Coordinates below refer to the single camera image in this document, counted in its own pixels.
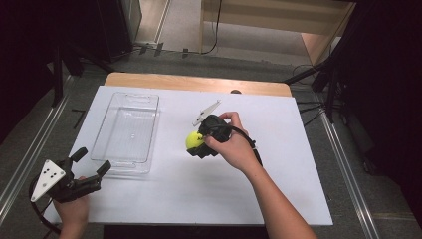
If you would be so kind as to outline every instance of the white board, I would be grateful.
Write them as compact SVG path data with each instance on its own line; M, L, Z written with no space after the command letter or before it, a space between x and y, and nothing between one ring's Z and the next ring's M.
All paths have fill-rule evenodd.
M115 92L159 95L159 122L149 173L139 180L105 178L90 194L90 222L134 224L260 225L252 186L220 155L204 159L185 150L200 110L217 100L214 114L238 112L255 140L264 167L309 225L332 225L314 158L294 98L99 87L71 154L89 153L73 172L94 175L90 152ZM46 217L59 221L51 206Z

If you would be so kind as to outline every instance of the yellow ball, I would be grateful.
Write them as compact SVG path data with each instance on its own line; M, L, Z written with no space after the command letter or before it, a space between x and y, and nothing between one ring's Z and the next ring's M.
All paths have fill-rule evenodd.
M186 149L197 147L204 142L202 139L202 134L197 131L192 131L186 137Z

